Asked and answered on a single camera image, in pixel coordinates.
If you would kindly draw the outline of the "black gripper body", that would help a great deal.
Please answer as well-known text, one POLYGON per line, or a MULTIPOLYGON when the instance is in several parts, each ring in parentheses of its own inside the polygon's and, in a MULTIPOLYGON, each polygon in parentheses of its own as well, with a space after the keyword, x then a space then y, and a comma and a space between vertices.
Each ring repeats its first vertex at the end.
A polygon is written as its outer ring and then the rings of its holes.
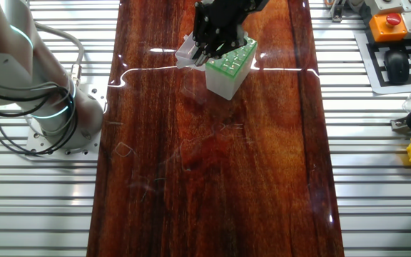
POLYGON ((248 15, 262 11, 268 0, 213 0, 194 3, 195 42, 233 42, 243 38, 248 15))

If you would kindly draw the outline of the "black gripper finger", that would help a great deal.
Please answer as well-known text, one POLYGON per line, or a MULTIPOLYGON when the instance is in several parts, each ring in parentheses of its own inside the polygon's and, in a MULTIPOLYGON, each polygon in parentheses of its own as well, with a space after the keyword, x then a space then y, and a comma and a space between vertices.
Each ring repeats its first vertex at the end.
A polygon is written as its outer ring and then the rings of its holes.
POLYGON ((226 53, 239 49, 242 46, 247 45, 246 32, 238 31, 235 37, 226 32, 214 32, 209 36, 205 48, 204 54, 207 58, 220 59, 226 53))
POLYGON ((202 66, 209 60, 209 46, 210 42, 195 42, 196 52, 191 57, 195 66, 202 66))

